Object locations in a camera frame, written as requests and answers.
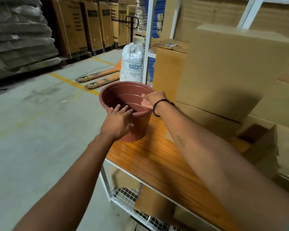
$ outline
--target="wooden table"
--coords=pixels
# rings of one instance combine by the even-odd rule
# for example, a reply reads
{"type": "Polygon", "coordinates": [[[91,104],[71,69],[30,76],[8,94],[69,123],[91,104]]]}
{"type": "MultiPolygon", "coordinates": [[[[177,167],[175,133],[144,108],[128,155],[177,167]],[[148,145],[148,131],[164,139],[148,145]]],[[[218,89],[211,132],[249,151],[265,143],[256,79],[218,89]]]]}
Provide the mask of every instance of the wooden table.
{"type": "Polygon", "coordinates": [[[106,159],[217,228],[239,230],[165,133],[162,119],[152,115],[145,137],[133,143],[115,142],[106,159]]]}

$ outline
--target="blue stack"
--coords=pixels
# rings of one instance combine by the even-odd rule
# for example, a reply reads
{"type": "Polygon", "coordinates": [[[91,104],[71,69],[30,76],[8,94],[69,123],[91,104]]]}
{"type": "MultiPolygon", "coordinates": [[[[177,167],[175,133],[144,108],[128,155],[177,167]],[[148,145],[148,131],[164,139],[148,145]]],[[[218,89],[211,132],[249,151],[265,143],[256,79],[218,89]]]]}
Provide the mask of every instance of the blue stack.
{"type": "MultiPolygon", "coordinates": [[[[153,20],[153,27],[152,27],[152,37],[153,38],[159,38],[158,33],[157,33],[157,22],[158,22],[158,14],[162,14],[165,12],[165,4],[166,0],[158,0],[155,9],[154,9],[154,20],[153,20]]],[[[146,8],[146,11],[148,12],[148,7],[149,7],[149,0],[144,0],[144,6],[146,8]]],[[[153,64],[155,62],[155,58],[149,58],[149,67],[148,67],[148,72],[150,76],[150,82],[153,81],[153,75],[154,75],[154,68],[153,64]]]]}

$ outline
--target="bucket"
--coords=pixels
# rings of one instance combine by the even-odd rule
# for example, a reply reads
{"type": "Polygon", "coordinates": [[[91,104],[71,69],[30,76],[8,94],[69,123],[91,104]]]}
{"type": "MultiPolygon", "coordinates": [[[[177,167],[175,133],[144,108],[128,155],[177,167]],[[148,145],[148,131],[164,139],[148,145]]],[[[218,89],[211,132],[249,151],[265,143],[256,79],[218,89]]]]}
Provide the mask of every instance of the bucket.
{"type": "Polygon", "coordinates": [[[134,124],[134,128],[123,136],[121,141],[134,142],[145,135],[153,110],[141,106],[141,95],[152,92],[155,91],[148,85],[131,81],[110,84],[100,92],[100,103],[106,111],[109,111],[111,107],[115,108],[118,104],[121,105],[121,108],[128,105],[129,109],[133,109],[130,123],[134,124]]]}

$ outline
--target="lower shelf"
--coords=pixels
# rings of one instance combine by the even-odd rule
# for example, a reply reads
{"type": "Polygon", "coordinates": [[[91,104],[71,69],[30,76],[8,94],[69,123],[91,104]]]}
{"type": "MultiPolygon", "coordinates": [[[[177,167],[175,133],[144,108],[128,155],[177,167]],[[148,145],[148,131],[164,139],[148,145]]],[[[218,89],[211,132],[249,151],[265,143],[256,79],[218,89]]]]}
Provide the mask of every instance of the lower shelf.
{"type": "Polygon", "coordinates": [[[114,188],[110,200],[152,231],[179,231],[172,225],[167,225],[156,218],[134,209],[140,190],[141,186],[139,189],[134,190],[121,187],[114,188]]]}

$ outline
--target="pallet jack fork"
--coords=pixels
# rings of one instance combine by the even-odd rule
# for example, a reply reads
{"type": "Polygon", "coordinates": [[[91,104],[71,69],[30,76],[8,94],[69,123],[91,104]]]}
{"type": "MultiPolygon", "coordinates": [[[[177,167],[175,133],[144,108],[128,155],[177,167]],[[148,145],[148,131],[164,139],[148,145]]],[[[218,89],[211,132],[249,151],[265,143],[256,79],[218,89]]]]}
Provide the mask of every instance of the pallet jack fork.
{"type": "MultiPolygon", "coordinates": [[[[133,30],[138,27],[139,19],[136,16],[127,15],[124,22],[126,23],[126,25],[128,23],[131,25],[131,27],[130,27],[131,28],[131,42],[133,42],[133,30]],[[137,19],[137,26],[136,27],[133,26],[134,18],[137,19]]],[[[88,74],[86,76],[81,76],[81,77],[78,77],[75,81],[82,83],[82,82],[92,81],[93,79],[100,78],[100,77],[103,77],[103,76],[106,76],[106,75],[111,75],[111,76],[109,76],[107,78],[104,78],[104,79],[98,80],[96,82],[90,83],[88,85],[85,85],[86,89],[95,89],[95,88],[101,87],[103,85],[109,84],[111,82],[117,81],[117,80],[120,79],[121,60],[122,60],[122,57],[120,58],[120,60],[119,60],[119,62],[116,65],[115,68],[103,70],[103,71],[100,71],[100,72],[97,72],[97,73],[93,73],[93,74],[88,74]]]]}

